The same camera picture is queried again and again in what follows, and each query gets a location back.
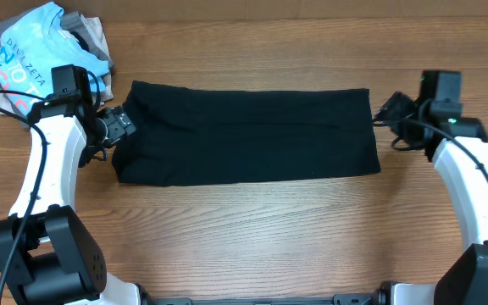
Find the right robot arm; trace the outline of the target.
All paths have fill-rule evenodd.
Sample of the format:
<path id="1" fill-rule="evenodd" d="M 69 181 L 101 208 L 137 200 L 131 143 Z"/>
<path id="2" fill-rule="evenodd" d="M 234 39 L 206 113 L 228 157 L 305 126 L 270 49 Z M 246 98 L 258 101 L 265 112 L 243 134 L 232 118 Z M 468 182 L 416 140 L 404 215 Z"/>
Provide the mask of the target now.
<path id="1" fill-rule="evenodd" d="M 463 254 L 435 284 L 385 282 L 373 304 L 488 304 L 488 135 L 463 116 L 462 76 L 425 70 L 416 99 L 394 93 L 374 116 L 394 134 L 391 146 L 424 151 L 442 178 L 457 216 Z"/>

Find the black t-shirt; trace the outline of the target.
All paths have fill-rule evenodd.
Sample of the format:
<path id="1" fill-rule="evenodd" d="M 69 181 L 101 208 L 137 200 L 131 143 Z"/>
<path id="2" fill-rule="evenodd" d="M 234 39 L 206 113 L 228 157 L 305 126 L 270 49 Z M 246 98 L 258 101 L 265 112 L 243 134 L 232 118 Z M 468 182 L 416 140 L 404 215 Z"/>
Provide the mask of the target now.
<path id="1" fill-rule="evenodd" d="M 204 91 L 132 84 L 122 183 L 200 186 L 380 172 L 369 91 Z"/>

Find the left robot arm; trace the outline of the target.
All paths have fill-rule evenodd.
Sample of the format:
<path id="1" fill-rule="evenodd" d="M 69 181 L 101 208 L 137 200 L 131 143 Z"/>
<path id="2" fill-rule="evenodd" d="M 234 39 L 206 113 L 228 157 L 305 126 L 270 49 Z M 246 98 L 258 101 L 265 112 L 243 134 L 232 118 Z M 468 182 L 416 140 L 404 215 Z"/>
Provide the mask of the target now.
<path id="1" fill-rule="evenodd" d="M 135 132 L 120 107 L 101 108 L 92 72 L 73 64 L 52 70 L 53 93 L 36 97 L 26 116 L 31 150 L 25 179 L 0 220 L 0 303 L 150 304 L 138 284 L 107 270 L 101 248 L 75 212 L 77 171 L 104 161 L 107 149 Z"/>

